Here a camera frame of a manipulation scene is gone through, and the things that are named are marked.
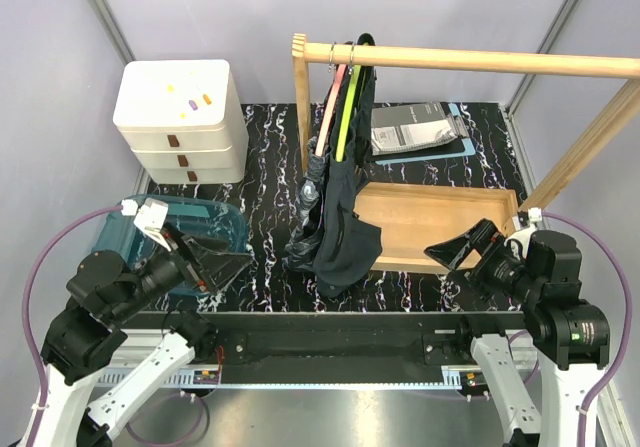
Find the patterned dark grey shorts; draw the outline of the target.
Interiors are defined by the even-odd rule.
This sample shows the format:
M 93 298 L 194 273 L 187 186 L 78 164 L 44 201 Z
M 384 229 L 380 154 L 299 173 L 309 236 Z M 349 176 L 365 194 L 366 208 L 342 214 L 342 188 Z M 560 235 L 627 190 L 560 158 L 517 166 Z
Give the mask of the patterned dark grey shorts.
M 312 272 L 313 262 L 324 237 L 323 207 L 329 159 L 315 154 L 318 137 L 307 144 L 307 169 L 296 190 L 295 225 L 285 245 L 284 266 L 296 272 Z

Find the dark navy shorts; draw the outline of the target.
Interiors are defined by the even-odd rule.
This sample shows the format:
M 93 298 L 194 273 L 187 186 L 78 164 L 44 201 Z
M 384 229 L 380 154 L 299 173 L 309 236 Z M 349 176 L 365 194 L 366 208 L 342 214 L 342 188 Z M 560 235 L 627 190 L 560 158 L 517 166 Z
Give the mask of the dark navy shorts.
M 360 220 L 354 211 L 357 195 L 368 183 L 366 164 L 371 160 L 371 112 L 374 107 L 376 73 L 363 67 L 364 85 L 358 110 L 351 122 L 347 156 L 334 158 L 347 86 L 342 82 L 335 122 L 329 138 L 329 168 L 324 197 L 324 237 L 313 263 L 316 288 L 325 298 L 335 298 L 364 278 L 382 252 L 381 228 Z

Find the lime green hanger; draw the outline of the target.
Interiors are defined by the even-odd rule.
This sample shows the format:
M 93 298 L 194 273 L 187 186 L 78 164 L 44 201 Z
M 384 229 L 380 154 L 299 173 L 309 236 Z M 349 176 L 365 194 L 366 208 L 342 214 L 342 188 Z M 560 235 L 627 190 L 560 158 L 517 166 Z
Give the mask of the lime green hanger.
M 351 137 L 353 136 L 353 134 L 351 133 L 351 122 L 354 120 L 357 113 L 358 104 L 362 95 L 364 85 L 363 67 L 361 65 L 355 64 L 355 54 L 353 48 L 350 51 L 348 65 L 349 82 L 347 86 L 334 156 L 337 162 L 342 162 L 346 159 L 347 145 Z

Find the pink hanger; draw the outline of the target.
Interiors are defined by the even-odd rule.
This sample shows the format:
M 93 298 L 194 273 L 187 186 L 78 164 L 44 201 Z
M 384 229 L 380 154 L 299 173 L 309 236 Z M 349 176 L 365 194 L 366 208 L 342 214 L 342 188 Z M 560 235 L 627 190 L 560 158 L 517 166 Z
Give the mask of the pink hanger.
M 346 69 L 347 66 L 345 64 L 336 64 L 334 67 L 333 83 L 326 100 L 325 110 L 317 137 L 316 147 L 314 150 L 314 155 L 317 157 L 322 157 L 326 149 L 331 122 Z

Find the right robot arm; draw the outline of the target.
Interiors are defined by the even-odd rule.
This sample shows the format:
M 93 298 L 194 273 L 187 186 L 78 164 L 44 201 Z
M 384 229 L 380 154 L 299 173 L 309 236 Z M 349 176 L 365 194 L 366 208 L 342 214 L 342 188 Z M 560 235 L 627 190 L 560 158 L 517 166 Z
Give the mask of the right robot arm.
M 532 402 L 498 321 L 466 316 L 453 341 L 460 360 L 480 367 L 504 445 L 594 445 L 595 420 L 583 402 L 604 377 L 610 328 L 604 313 L 580 297 L 582 254 L 575 239 L 534 224 L 505 237 L 482 219 L 424 253 L 477 295 L 501 293 L 521 307 L 537 351 L 541 409 Z

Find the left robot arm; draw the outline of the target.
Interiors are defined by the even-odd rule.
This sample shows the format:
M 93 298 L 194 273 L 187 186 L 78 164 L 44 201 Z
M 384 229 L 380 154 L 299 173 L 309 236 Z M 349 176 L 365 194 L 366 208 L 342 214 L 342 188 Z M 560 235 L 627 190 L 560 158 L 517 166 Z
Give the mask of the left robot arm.
M 89 396 L 126 341 L 124 325 L 174 288 L 214 291 L 252 261 L 218 240 L 162 229 L 136 268 L 116 251 L 85 257 L 68 281 L 70 299 L 51 322 L 36 361 L 41 381 L 23 446 L 110 446 L 136 411 L 179 369 L 216 355 L 216 329 L 187 311 L 166 322 L 158 345 L 96 401 Z

